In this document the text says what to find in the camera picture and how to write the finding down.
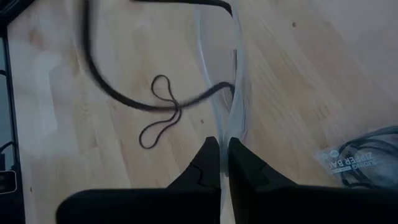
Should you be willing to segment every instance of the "wooden floor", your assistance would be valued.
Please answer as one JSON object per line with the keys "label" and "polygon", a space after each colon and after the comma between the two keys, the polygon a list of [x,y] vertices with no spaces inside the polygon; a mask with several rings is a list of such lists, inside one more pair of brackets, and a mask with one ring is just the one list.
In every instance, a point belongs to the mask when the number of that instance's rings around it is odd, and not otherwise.
{"label": "wooden floor", "polygon": [[[194,6],[100,2],[96,58],[113,86],[152,104],[160,73],[178,100],[205,90]],[[217,135],[206,102],[156,148],[140,148],[140,131],[170,115],[130,109],[90,80],[78,6],[37,0],[9,26],[27,223],[54,223],[80,190],[165,187]],[[238,0],[251,82],[245,144],[297,183],[339,185],[315,154],[398,120],[397,10],[395,0]],[[233,223],[227,202],[222,223]]]}

